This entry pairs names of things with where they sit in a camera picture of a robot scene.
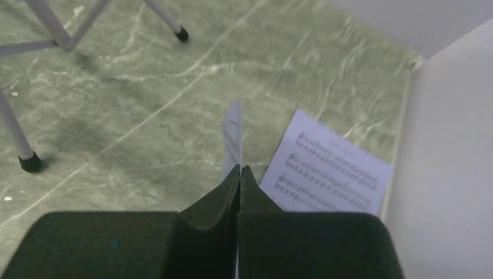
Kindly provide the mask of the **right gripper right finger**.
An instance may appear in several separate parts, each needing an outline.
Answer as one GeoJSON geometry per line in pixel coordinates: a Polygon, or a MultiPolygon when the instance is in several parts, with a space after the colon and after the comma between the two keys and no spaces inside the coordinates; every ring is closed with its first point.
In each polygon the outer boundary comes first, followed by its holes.
{"type": "Polygon", "coordinates": [[[391,236],[376,216],[285,212],[241,172],[239,278],[403,278],[391,236]]]}

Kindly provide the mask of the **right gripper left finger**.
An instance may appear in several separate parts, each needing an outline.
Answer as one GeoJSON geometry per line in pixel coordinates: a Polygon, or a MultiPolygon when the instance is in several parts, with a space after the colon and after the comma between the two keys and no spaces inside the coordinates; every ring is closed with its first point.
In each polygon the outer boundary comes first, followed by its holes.
{"type": "Polygon", "coordinates": [[[3,278],[233,278],[241,168],[181,212],[50,212],[3,278]]]}

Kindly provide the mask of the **sheet music paper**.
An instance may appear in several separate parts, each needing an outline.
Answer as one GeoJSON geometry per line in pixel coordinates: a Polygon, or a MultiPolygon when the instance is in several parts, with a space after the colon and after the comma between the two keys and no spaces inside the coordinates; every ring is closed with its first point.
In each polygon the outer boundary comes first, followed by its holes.
{"type": "Polygon", "coordinates": [[[223,119],[224,159],[222,180],[236,166],[243,168],[242,109],[240,101],[232,101],[223,119]]]}
{"type": "Polygon", "coordinates": [[[285,211],[378,216],[393,170],[299,109],[260,188],[285,211]]]}

